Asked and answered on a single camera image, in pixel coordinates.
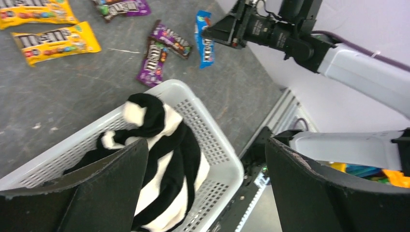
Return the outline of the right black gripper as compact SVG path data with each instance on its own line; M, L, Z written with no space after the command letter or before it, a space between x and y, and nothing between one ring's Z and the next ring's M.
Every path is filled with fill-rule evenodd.
M220 21L203 29L204 39L232 48L244 48L247 42L270 48L284 48L289 37L289 25L271 16L261 16L256 4L238 0Z

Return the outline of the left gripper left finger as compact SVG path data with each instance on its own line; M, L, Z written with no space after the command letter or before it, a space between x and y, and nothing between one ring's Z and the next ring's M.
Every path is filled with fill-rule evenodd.
M35 188L0 193L3 232L129 232L148 146L124 149Z

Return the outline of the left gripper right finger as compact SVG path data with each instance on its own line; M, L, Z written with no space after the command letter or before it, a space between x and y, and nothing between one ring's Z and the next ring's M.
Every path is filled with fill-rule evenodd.
M274 138L265 156L284 232L409 231L409 189L340 172Z

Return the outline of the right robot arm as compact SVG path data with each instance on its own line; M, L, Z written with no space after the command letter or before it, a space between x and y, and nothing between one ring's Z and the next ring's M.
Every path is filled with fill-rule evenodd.
M301 67L338 81L410 116L410 69L327 32L314 31L319 0L284 0L260 15L257 1L238 0L205 39L241 49L247 42L276 49ZM368 133L287 130L275 138L313 160L372 166L410 174L409 129Z

